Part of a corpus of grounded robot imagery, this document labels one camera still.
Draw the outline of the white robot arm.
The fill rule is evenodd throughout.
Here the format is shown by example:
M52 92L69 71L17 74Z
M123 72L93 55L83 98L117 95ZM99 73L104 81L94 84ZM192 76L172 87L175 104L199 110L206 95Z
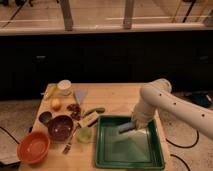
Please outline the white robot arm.
M139 101L132 113L137 127L146 127L156 111L163 109L213 140L213 110L184 101L172 95L171 91L171 83L166 79L142 84Z

